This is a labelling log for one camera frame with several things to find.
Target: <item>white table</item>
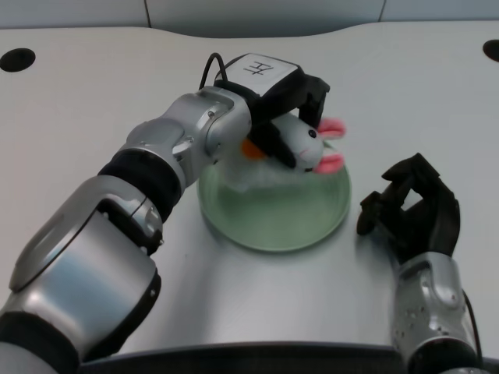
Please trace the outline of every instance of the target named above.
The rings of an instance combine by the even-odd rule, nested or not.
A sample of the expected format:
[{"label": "white table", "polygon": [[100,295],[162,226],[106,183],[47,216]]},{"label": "white table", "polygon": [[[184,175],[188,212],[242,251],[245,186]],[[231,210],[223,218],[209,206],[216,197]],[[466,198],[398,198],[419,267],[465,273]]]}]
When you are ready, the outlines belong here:
[{"label": "white table", "polygon": [[196,90],[207,56],[248,51],[300,64],[332,89],[324,113],[352,177],[345,224],[314,249],[271,256],[210,232],[195,188],[165,225],[157,303],[122,352],[253,340],[390,343],[394,278],[383,250],[356,237],[359,202],[381,174],[421,152],[461,203],[455,258],[484,354],[499,358],[499,64],[482,45],[499,22],[377,23],[287,39],[214,40],[140,28],[2,30],[0,55],[37,60],[0,71],[0,301],[21,249],[128,132]]}]

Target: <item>petri dish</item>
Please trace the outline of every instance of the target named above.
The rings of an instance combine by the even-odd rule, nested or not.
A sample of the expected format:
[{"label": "petri dish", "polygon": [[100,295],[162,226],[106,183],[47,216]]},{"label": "petri dish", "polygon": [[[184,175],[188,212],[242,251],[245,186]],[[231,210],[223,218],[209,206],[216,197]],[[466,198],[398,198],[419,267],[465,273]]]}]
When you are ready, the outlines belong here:
[{"label": "petri dish", "polygon": [[236,192],[215,166],[205,169],[197,192],[203,215],[225,237],[251,249],[294,251],[327,237],[349,211],[347,168],[334,175],[307,173],[299,184]]}]

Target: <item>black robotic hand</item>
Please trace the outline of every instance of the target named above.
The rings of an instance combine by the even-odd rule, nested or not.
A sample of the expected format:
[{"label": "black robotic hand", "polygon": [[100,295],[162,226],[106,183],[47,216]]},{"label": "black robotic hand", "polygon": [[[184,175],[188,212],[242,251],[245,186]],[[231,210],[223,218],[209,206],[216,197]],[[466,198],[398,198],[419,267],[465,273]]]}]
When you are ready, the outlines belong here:
[{"label": "black robotic hand", "polygon": [[[367,235],[379,227],[400,263],[424,252],[452,256],[459,236],[459,203],[430,163],[417,153],[388,169],[382,178],[391,184],[360,203],[357,233]],[[403,210],[411,189],[422,199]]]},{"label": "black robotic hand", "polygon": [[[269,157],[295,168],[295,157],[272,120],[298,108],[299,119],[317,129],[330,87],[291,62],[250,53],[223,65],[220,55],[214,55],[220,65],[214,85],[238,94],[248,104],[252,121],[248,138]],[[206,75],[205,69],[201,87]]]}]

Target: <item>chinese character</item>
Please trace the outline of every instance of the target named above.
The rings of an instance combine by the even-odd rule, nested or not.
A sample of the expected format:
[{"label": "chinese character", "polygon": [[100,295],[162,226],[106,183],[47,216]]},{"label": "chinese character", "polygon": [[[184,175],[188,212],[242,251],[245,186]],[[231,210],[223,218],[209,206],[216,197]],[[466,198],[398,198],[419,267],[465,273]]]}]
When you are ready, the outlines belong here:
[{"label": "chinese character", "polygon": [[249,66],[251,69],[254,69],[254,70],[251,70],[251,69],[247,69],[247,68],[244,68],[243,70],[247,70],[248,72],[252,72],[253,76],[255,74],[259,74],[259,75],[263,75],[263,72],[266,71],[266,70],[270,70],[270,69],[273,69],[272,66],[270,65],[267,65],[267,64],[263,64],[261,62],[258,62],[258,61],[255,61],[255,64],[257,64],[257,66]]}]

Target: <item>white plush rabbit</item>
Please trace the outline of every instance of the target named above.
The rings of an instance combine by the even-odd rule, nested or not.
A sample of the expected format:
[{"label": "white plush rabbit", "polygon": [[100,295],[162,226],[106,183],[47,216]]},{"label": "white plush rabbit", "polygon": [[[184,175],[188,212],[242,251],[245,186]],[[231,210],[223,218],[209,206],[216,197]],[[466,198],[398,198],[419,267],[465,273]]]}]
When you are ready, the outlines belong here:
[{"label": "white plush rabbit", "polygon": [[325,139],[336,139],[345,134],[345,126],[341,120],[323,118],[318,130],[315,130],[288,113],[272,123],[293,153],[296,167],[291,169],[284,166],[277,159],[268,157],[249,139],[245,139],[241,147],[236,147],[216,165],[223,182],[229,188],[239,192],[265,189],[297,183],[308,171],[333,174],[343,167],[343,156],[324,146]]}]

